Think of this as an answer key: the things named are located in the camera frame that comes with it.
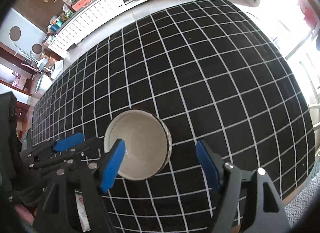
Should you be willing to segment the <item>left hand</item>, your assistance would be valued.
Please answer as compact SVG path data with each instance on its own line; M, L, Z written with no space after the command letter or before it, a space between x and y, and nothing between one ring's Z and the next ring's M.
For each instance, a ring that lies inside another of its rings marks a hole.
M22 204L17 204L14 205L14 209L23 222L31 226L33 225L34 216L25 206L23 206Z

